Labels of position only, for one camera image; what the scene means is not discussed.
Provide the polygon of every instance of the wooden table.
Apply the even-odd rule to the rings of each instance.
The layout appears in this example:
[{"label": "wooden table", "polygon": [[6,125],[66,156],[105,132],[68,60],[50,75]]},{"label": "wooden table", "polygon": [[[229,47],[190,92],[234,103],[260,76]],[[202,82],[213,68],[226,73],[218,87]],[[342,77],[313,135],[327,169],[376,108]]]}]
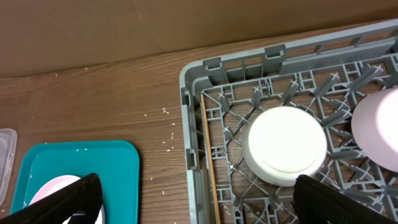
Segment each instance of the wooden table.
[{"label": "wooden table", "polygon": [[356,26],[0,80],[0,127],[18,133],[0,218],[9,214],[21,161],[34,145],[125,139],[135,145],[142,162],[141,223],[189,223],[178,90],[181,69],[203,58]]}]

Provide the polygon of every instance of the pink cup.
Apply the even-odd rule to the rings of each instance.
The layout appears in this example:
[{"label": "pink cup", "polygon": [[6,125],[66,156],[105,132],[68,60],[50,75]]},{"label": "pink cup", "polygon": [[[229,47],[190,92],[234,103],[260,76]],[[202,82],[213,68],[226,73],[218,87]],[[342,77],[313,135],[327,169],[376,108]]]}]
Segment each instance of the pink cup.
[{"label": "pink cup", "polygon": [[371,160],[398,172],[398,88],[365,97],[354,110],[351,127]]}]

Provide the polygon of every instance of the teal tray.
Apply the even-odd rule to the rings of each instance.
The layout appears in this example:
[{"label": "teal tray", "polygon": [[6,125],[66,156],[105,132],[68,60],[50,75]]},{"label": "teal tray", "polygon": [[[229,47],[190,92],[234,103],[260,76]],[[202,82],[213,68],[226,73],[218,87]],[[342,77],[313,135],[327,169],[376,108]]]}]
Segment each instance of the teal tray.
[{"label": "teal tray", "polygon": [[119,140],[34,146],[22,161],[11,213],[26,207],[51,179],[90,173],[101,179],[106,224],[137,223],[139,156],[132,144]]}]

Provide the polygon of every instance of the gray dish rack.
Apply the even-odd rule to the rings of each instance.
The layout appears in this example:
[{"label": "gray dish rack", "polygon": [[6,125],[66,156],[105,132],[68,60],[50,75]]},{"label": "gray dish rack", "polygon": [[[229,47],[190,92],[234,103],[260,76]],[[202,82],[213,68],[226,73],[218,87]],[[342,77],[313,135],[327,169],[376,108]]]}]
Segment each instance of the gray dish rack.
[{"label": "gray dish rack", "polygon": [[398,174],[368,159],[349,128],[362,98],[398,85],[397,31],[394,19],[185,66],[180,94],[190,222],[214,223],[213,174],[203,140],[208,122],[223,222],[298,223],[290,203],[293,188],[257,178],[240,151],[247,124],[280,105],[298,107],[324,127],[328,155],[314,178],[398,221]]}]

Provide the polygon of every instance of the cardboard wall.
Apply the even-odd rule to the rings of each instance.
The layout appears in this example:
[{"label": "cardboard wall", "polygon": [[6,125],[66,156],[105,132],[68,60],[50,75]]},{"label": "cardboard wall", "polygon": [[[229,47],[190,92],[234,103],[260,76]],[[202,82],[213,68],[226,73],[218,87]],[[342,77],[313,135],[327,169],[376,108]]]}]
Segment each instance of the cardboard wall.
[{"label": "cardboard wall", "polygon": [[0,77],[397,15],[396,0],[3,0]]}]

